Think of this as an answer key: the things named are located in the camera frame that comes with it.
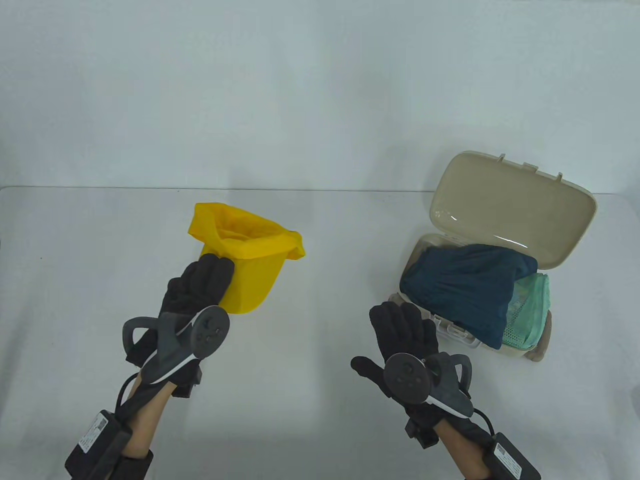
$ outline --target forearm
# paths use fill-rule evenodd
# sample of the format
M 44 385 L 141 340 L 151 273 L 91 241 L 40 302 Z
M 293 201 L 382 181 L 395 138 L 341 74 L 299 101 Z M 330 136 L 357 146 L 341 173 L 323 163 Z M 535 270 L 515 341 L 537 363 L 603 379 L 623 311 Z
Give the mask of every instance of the forearm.
M 446 420 L 441 420 L 433 429 L 465 479 L 482 480 L 491 476 L 490 470 L 484 464 L 484 452 L 479 445 L 467 440 Z
M 136 378 L 136 382 L 131 389 L 129 398 L 134 394 L 140 385 L 140 375 Z M 171 398 L 171 394 L 175 390 L 175 385 L 171 382 L 167 383 L 162 390 L 156 395 L 151 402 L 147 403 L 140 409 L 136 415 L 129 421 L 132 435 L 129 443 L 122 451 L 122 456 L 129 458 L 146 458 L 149 453 L 151 441 L 156 433 L 156 427 L 162 416 L 162 412 L 166 403 Z

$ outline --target white backdrop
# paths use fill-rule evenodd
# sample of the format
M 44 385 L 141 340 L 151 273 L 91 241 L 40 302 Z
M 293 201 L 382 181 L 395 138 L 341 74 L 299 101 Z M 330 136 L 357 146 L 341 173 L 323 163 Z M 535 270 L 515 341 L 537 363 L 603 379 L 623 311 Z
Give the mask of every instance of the white backdrop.
M 640 6 L 0 0 L 0 186 L 432 190 L 468 148 L 640 178 Z

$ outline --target mint green fabric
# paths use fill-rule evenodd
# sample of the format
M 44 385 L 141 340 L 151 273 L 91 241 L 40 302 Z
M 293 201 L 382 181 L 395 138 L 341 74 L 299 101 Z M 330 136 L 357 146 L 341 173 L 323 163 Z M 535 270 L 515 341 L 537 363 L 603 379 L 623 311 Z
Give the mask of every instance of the mint green fabric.
M 535 273 L 515 282 L 507 308 L 503 345 L 529 350 L 540 341 L 551 306 L 549 277 Z

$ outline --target blue fabric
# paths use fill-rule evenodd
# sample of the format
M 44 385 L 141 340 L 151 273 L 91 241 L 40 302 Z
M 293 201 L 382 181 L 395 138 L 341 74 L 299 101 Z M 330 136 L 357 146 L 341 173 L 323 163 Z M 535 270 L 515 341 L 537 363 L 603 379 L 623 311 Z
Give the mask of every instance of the blue fabric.
M 490 245 L 429 248 L 400 280 L 412 302 L 500 348 L 514 283 L 538 271 L 536 259 Z

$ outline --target sticker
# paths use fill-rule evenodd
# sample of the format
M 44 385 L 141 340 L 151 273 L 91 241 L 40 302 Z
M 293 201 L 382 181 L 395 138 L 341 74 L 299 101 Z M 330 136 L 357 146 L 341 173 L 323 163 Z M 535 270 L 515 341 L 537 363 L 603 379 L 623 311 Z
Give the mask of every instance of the sticker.
M 505 450 L 501 444 L 495 444 L 495 450 L 493 451 L 493 454 L 505 467 L 507 467 L 507 470 L 511 472 L 511 475 L 520 480 L 522 467 L 518 464 L 517 461 L 513 459 L 511 455 L 509 455 L 507 450 Z
M 89 427 L 89 431 L 84 434 L 84 437 L 80 439 L 78 442 L 78 446 L 82 448 L 84 453 L 87 453 L 94 442 L 98 439 L 102 430 L 107 426 L 107 419 L 101 413 L 98 413 L 98 416 L 95 418 L 91 426 Z

